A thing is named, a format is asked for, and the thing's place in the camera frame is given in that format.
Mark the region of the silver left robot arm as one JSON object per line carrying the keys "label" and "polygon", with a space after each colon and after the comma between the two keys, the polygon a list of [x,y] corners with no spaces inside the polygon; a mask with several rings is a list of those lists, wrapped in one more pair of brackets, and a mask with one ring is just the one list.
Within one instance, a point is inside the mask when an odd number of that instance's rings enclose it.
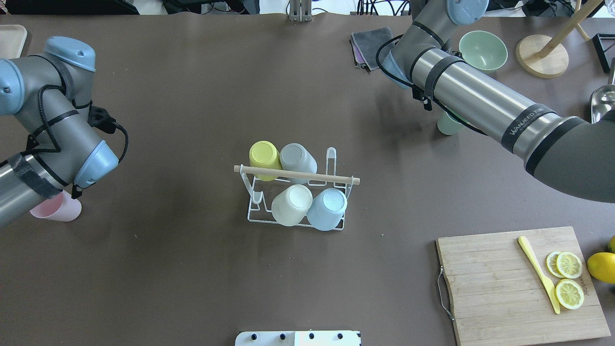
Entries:
{"label": "silver left robot arm", "polygon": [[43,53],[1,60],[1,114],[29,133],[26,149],[1,163],[2,226],[68,185],[79,198],[123,160],[98,134],[126,129],[93,105],[95,58],[85,42],[49,37]]}

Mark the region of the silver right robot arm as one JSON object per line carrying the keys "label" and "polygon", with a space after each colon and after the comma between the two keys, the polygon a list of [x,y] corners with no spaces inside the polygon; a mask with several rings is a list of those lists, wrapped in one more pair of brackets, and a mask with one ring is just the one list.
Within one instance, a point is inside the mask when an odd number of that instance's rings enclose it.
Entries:
{"label": "silver right robot arm", "polygon": [[574,197],[615,199],[614,111],[591,124],[561,117],[502,85],[444,46],[486,12],[486,0],[430,0],[383,61],[382,72],[417,100],[434,101],[524,160],[525,171]]}

